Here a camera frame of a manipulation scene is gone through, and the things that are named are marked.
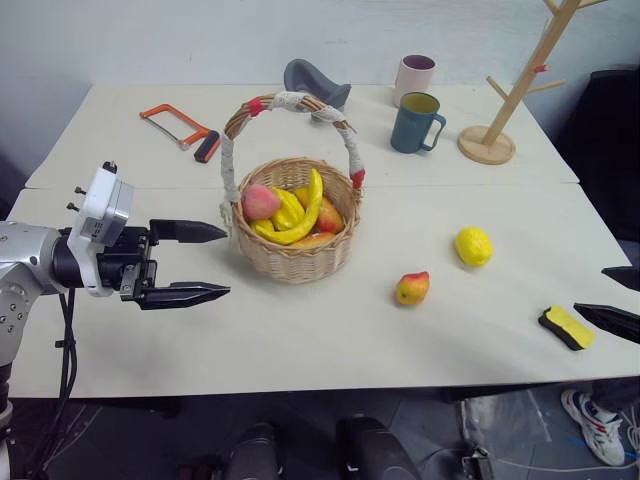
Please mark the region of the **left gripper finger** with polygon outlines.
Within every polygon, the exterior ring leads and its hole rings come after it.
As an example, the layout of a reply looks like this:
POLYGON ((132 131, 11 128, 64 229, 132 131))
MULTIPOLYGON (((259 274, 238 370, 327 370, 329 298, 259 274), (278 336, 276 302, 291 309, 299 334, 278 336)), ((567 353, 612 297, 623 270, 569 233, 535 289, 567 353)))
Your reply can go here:
POLYGON ((133 301, 142 310, 182 309, 215 301, 230 292, 228 286, 207 282, 174 282, 166 287, 144 287, 133 301))
POLYGON ((227 233, 208 223, 192 220, 152 219, 149 221, 152 242, 175 240, 179 243, 200 244, 227 237, 227 233))

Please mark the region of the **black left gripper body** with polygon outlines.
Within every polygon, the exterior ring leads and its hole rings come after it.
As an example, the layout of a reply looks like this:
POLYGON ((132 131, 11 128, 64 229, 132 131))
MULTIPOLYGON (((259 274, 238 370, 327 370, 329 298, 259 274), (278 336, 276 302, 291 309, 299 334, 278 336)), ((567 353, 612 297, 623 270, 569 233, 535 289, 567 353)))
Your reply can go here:
POLYGON ((149 229, 125 227, 112 246, 97 255, 102 285, 122 301, 139 302, 155 287, 157 262, 150 258, 155 245, 149 229))

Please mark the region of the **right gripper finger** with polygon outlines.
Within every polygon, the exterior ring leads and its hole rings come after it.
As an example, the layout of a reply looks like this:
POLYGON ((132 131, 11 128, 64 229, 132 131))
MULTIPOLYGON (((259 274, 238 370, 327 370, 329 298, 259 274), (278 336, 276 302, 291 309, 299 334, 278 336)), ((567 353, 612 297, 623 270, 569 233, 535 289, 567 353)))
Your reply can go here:
POLYGON ((639 343, 639 316, 608 305, 575 303, 573 308, 588 322, 617 337, 639 343))
POLYGON ((634 291, 640 290, 640 269, 638 266, 608 267, 601 273, 634 291))

